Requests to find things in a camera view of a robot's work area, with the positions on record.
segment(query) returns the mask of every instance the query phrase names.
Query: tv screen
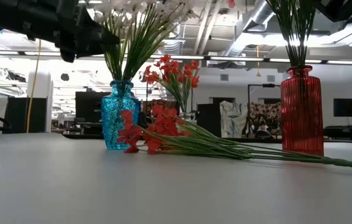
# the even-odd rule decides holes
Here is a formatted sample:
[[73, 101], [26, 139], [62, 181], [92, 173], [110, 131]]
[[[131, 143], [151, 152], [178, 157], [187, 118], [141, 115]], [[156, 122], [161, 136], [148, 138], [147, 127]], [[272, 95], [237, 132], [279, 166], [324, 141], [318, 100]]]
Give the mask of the tv screen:
[[333, 99], [333, 116], [352, 117], [352, 99]]

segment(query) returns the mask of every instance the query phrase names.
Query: patterned fabric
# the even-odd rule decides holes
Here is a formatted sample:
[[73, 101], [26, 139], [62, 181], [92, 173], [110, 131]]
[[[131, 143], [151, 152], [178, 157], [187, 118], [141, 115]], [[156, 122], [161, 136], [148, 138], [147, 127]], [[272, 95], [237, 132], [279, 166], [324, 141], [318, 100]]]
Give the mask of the patterned fabric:
[[221, 137], [241, 138], [242, 129], [246, 123], [247, 107], [242, 104], [220, 103]]
[[265, 122], [267, 131], [277, 134], [280, 130], [281, 103], [270, 105], [250, 103], [250, 118], [254, 122], [255, 130], [261, 122]]

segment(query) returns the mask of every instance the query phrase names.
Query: ceiling pipe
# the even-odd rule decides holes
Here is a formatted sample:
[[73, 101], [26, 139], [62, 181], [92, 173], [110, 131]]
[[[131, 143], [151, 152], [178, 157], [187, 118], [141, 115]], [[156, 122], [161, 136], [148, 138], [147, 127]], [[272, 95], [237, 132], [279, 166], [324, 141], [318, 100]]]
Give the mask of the ceiling pipe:
[[217, 15], [219, 14], [219, 11], [220, 11], [221, 2], [222, 1], [220, 1], [220, 0], [216, 1], [216, 5], [214, 6], [213, 13], [212, 13], [211, 21], [209, 22], [209, 25], [206, 29], [205, 38], [203, 39], [201, 49], [199, 50], [199, 55], [202, 55], [203, 52], [205, 51], [207, 41], [209, 40], [209, 36], [212, 33], [214, 23], [216, 22]]
[[207, 18], [211, 10], [212, 2], [207, 1], [204, 9], [201, 25], [199, 26], [198, 36], [196, 37], [193, 55], [197, 54], [199, 44], [201, 43], [202, 35], [206, 27]]
[[240, 34], [236, 40], [230, 44], [230, 47], [224, 51], [223, 56], [236, 57], [245, 49], [246, 45], [243, 41], [245, 37], [244, 32], [250, 29], [255, 31], [264, 32], [267, 29], [267, 22], [274, 16], [270, 5], [266, 0], [257, 0], [252, 11], [248, 12], [250, 17], [244, 22], [240, 22], [240, 27], [242, 28]]

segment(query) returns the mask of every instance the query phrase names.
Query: glass vase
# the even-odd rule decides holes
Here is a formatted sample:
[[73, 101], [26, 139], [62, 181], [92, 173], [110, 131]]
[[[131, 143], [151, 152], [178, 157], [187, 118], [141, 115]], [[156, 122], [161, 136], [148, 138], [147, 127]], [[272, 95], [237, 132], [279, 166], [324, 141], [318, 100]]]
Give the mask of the glass vase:
[[126, 150], [128, 144], [117, 142], [119, 131], [125, 128], [120, 113], [123, 110], [133, 110], [133, 123], [136, 124], [140, 108], [131, 96], [131, 82], [112, 81], [110, 85], [111, 95], [103, 97], [101, 102], [103, 137], [107, 149]]
[[180, 112], [180, 118], [184, 121], [196, 124], [195, 113]]
[[324, 156], [321, 83], [305, 65], [287, 70], [281, 83], [282, 149]]

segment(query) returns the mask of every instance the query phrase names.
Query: red vase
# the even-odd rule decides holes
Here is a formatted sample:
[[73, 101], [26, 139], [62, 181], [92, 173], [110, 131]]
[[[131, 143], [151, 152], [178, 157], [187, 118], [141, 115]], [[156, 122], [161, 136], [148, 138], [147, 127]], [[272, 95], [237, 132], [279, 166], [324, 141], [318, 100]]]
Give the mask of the red vase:
[[321, 83], [305, 65], [287, 70], [281, 83], [282, 149], [324, 156]]

